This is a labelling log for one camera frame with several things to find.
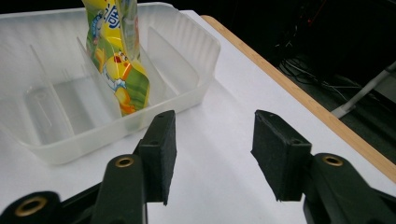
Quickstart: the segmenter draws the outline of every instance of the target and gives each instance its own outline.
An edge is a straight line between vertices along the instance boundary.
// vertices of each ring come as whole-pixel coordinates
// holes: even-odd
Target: wooden table edge
[[[380,172],[396,183],[396,164],[388,160],[384,155],[370,146],[355,132],[350,130],[343,122],[336,118],[331,112],[315,101],[310,95],[281,74],[275,67],[268,63],[260,54],[249,47],[220,22],[210,16],[201,16],[214,29],[222,34],[237,49],[244,53],[251,61],[257,64],[262,71],[270,76],[283,89],[291,94],[298,102],[305,106],[318,119],[326,124],[333,132],[346,141],[352,148],[358,151],[368,162],[375,166]]]

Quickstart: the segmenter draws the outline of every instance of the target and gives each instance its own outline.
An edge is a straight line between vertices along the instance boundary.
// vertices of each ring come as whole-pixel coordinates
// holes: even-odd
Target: yellow drink pouch
[[[147,106],[149,79],[140,62],[136,0],[82,0],[87,11],[86,47],[114,91],[123,116]]]

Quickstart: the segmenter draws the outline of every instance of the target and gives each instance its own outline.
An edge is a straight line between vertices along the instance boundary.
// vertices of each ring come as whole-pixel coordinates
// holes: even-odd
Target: dark background
[[[165,0],[210,15],[273,65],[295,54],[313,59],[323,78],[365,85],[396,60],[396,0]],[[0,13],[83,7],[80,0],[35,0]],[[285,48],[287,43],[292,48]]]

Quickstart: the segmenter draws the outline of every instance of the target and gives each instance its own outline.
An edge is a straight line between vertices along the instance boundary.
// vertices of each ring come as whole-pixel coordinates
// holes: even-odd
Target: clear plastic container
[[[219,43],[171,5],[138,5],[148,107],[122,117],[84,47],[85,8],[0,15],[0,128],[43,161],[65,163],[202,102]]]

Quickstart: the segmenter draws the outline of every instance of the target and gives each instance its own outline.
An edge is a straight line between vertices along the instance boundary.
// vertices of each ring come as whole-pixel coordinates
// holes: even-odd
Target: white tabletop
[[[313,145],[349,160],[368,184],[396,196],[396,186],[193,11],[217,38],[216,81],[201,104],[177,113],[177,160],[167,206],[148,203],[155,223],[305,223],[303,202],[277,202],[250,153],[254,113],[278,114]],[[48,166],[0,133],[0,210],[29,193],[65,200],[101,182],[112,158],[132,153],[146,129],[64,165]]]

